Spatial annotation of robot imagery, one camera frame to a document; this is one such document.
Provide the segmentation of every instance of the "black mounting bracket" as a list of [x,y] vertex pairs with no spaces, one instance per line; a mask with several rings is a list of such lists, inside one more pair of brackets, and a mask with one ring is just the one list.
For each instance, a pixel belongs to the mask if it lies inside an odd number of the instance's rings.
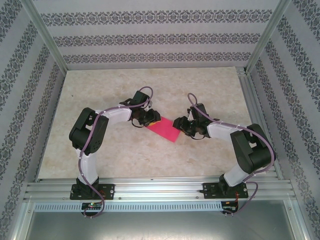
[[[113,200],[115,195],[114,184],[100,184],[99,178],[92,184],[103,196],[104,200]],[[82,183],[78,178],[76,184],[73,184],[70,192],[71,200],[100,200],[100,197],[88,185]]]
[[204,199],[235,199],[236,194],[238,194],[239,199],[247,199],[249,196],[247,185],[244,182],[229,187],[225,193],[221,191],[218,182],[205,182],[199,192],[204,195]]

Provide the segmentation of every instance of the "enclosure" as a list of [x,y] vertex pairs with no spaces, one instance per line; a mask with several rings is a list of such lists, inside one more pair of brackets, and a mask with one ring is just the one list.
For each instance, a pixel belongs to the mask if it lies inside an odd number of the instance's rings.
[[[320,239],[319,5],[2,0],[0,239]],[[252,177],[259,187],[241,213],[221,214],[235,198],[200,192],[237,162],[231,144],[182,133],[173,143],[121,122],[97,152],[113,200],[84,219],[88,201],[70,199],[69,132],[82,109],[117,106],[143,86],[171,121],[193,93],[212,118],[261,126],[276,161]]]

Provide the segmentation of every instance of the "metal base plate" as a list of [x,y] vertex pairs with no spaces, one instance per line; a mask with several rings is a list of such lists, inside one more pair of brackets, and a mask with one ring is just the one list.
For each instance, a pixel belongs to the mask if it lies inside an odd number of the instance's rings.
[[[70,193],[71,200],[100,200],[100,197],[96,194],[93,198],[84,198],[76,193],[78,189],[77,184],[73,184]],[[102,194],[104,200],[113,200],[115,195],[115,185],[114,184],[99,184],[99,193]]]
[[226,195],[221,193],[217,182],[205,182],[202,184],[204,199],[235,199],[238,194],[239,199],[248,198],[247,185],[242,182],[237,186],[230,187]]

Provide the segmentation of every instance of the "gray metal floor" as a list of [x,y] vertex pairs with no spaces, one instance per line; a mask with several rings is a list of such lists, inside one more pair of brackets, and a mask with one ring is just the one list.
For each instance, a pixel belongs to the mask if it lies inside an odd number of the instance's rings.
[[290,240],[283,201],[253,201],[239,215],[205,212],[35,212],[28,240]]

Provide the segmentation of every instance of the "perforated metal strip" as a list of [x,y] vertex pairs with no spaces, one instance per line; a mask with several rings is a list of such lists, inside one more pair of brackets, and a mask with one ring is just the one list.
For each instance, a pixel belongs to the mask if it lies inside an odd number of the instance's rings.
[[[80,212],[79,202],[39,202],[35,204],[35,212]],[[106,202],[105,212],[202,212],[222,211],[220,201],[204,202]]]

